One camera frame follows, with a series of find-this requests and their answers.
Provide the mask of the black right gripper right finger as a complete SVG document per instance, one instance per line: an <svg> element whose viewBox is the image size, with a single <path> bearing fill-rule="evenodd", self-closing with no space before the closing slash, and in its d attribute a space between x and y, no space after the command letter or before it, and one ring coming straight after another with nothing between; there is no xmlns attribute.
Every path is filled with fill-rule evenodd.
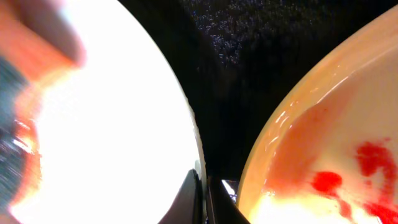
<svg viewBox="0 0 398 224"><path fill-rule="evenodd" d="M217 177L207 178L206 211L209 224L249 224Z"/></svg>

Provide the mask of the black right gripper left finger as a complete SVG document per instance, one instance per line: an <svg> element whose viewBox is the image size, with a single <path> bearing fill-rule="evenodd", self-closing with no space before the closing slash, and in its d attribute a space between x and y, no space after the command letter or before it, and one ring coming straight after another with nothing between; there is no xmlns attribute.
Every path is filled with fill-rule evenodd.
<svg viewBox="0 0 398 224"><path fill-rule="evenodd" d="M202 224L203 197L196 170L188 171L171 207L159 224Z"/></svg>

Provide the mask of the mint green plate front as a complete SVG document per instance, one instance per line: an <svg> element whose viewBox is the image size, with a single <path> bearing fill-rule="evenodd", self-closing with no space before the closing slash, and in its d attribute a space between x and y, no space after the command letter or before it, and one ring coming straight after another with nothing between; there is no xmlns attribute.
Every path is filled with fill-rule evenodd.
<svg viewBox="0 0 398 224"><path fill-rule="evenodd" d="M77 75L42 98L39 204L55 223L159 223L204 158L174 71L118 1L61 1L80 40Z"/></svg>

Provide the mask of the yellow plate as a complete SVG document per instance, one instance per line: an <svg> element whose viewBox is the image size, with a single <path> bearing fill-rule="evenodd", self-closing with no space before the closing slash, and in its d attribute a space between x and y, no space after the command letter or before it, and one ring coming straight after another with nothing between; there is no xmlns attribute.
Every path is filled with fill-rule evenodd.
<svg viewBox="0 0 398 224"><path fill-rule="evenodd" d="M397 8L314 66L256 140L239 183L250 223L397 222Z"/></svg>

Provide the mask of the green yellow sponge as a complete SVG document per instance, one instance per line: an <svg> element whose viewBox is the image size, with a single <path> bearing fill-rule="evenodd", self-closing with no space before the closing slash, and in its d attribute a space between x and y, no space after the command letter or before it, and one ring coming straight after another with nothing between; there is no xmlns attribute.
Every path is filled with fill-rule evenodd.
<svg viewBox="0 0 398 224"><path fill-rule="evenodd" d="M36 119L44 95L79 72L80 40L61 1L1 1L1 222L55 223L39 204Z"/></svg>

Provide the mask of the round black tray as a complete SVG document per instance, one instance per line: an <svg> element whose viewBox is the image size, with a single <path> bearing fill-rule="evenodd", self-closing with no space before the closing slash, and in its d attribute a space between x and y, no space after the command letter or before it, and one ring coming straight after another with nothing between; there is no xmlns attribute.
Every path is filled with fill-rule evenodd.
<svg viewBox="0 0 398 224"><path fill-rule="evenodd" d="M294 85L396 0L124 0L175 72L210 176L239 180Z"/></svg>

